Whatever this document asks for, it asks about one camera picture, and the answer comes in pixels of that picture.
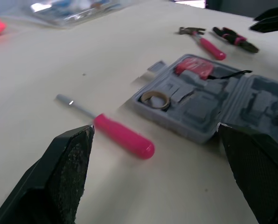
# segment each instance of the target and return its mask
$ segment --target tool case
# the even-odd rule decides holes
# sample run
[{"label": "tool case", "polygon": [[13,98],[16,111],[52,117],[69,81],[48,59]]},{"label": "tool case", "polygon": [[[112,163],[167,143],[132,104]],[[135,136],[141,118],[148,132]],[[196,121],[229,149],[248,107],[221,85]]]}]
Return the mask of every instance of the tool case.
[{"label": "tool case", "polygon": [[[176,75],[175,68],[188,58],[199,58],[214,66],[211,76],[184,70]],[[143,117],[197,143],[207,142],[216,132],[219,122],[250,127],[268,134],[278,142],[278,82],[258,75],[243,74],[220,79],[239,72],[236,68],[195,55],[184,55],[172,65],[159,61],[148,71],[156,78],[132,96],[134,110]],[[170,98],[170,106],[154,109],[142,103],[141,96],[158,91]],[[150,98],[151,104],[163,103]]]}]

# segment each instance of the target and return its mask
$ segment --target pliers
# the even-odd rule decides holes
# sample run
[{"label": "pliers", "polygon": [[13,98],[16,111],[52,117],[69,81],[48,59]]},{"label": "pliers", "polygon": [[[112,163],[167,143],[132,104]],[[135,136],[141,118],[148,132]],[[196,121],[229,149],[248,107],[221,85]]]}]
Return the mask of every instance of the pliers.
[{"label": "pliers", "polygon": [[223,27],[222,30],[220,30],[218,27],[214,27],[213,31],[218,36],[227,40],[230,44],[239,46],[250,53],[257,53],[259,51],[257,47],[247,41],[247,38],[239,35],[231,29]]}]

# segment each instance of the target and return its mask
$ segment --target table surface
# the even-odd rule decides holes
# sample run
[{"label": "table surface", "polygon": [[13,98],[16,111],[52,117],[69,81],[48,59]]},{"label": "table surface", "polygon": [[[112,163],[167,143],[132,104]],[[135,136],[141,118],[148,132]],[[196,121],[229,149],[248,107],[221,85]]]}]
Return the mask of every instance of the table surface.
[{"label": "table surface", "polygon": [[77,224],[255,224],[217,141],[198,145],[143,119],[127,100],[146,69],[186,53],[210,56],[178,27],[229,27],[260,52],[207,32],[224,64],[278,80],[278,32],[248,30],[251,18],[164,0],[142,1],[68,30],[9,22],[0,36],[0,206],[52,139],[91,121],[55,101],[62,93],[151,139],[139,161],[96,131]]}]

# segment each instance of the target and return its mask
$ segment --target pink hammer handle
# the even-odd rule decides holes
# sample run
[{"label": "pink hammer handle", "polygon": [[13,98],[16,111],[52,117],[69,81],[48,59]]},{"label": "pink hammer handle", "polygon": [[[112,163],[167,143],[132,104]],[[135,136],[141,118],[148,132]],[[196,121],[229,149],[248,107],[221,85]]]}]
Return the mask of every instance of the pink hammer handle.
[{"label": "pink hammer handle", "polygon": [[149,159],[154,154],[153,143],[143,136],[133,132],[120,123],[100,114],[94,120],[97,129],[103,131],[112,140],[136,154],[141,159]]},{"label": "pink hammer handle", "polygon": [[226,54],[216,48],[207,39],[201,38],[199,41],[200,44],[215,57],[215,59],[222,61],[226,58]]}]

